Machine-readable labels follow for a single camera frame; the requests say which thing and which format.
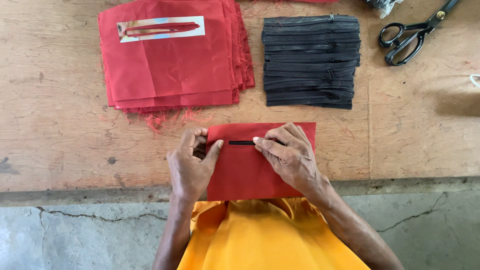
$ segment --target paper label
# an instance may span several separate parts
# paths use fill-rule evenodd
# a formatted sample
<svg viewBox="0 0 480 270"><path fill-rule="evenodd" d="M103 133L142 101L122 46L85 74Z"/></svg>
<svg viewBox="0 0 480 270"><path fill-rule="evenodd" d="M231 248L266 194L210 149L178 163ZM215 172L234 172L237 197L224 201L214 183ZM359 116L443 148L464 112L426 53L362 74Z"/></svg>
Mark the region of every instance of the paper label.
<svg viewBox="0 0 480 270"><path fill-rule="evenodd" d="M205 35L203 16L169 17L117 23L120 42Z"/></svg>

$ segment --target stack of red fabric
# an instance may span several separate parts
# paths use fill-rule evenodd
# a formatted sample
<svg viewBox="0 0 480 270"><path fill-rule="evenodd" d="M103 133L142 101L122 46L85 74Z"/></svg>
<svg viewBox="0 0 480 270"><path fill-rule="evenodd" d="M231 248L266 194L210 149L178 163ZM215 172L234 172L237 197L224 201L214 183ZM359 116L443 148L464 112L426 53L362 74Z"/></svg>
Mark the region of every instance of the stack of red fabric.
<svg viewBox="0 0 480 270"><path fill-rule="evenodd" d="M254 86L234 0L136 0L98 15L108 105L152 112L239 102Z"/></svg>

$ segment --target left hand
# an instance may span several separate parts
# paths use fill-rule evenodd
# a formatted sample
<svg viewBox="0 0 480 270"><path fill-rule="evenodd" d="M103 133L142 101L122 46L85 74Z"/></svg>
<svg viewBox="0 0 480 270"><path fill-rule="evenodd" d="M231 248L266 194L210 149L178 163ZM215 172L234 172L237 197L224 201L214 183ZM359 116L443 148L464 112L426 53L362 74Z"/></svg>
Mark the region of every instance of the left hand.
<svg viewBox="0 0 480 270"><path fill-rule="evenodd" d="M183 132L180 145L167 153L168 166L176 199L193 204L210 182L223 140L216 141L205 154L208 130L204 127Z"/></svg>

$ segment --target right hand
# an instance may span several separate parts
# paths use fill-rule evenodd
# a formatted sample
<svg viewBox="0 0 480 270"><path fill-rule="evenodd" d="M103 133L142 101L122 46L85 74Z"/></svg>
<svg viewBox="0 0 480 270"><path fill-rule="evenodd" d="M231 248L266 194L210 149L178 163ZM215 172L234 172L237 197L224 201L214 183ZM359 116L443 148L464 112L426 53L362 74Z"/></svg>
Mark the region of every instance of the right hand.
<svg viewBox="0 0 480 270"><path fill-rule="evenodd" d="M321 193L324 184L330 184L318 170L312 145L300 126L287 123L269 130L264 138L254 137L253 142L283 181L307 198Z"/></svg>

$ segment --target yellow shirt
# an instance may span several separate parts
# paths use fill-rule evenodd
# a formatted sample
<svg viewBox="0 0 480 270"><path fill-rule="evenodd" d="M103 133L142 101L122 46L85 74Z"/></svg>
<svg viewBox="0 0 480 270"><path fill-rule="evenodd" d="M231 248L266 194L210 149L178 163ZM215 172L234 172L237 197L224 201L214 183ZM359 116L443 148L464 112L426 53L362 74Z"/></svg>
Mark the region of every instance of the yellow shirt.
<svg viewBox="0 0 480 270"><path fill-rule="evenodd" d="M305 198L197 202L178 269L369 269Z"/></svg>

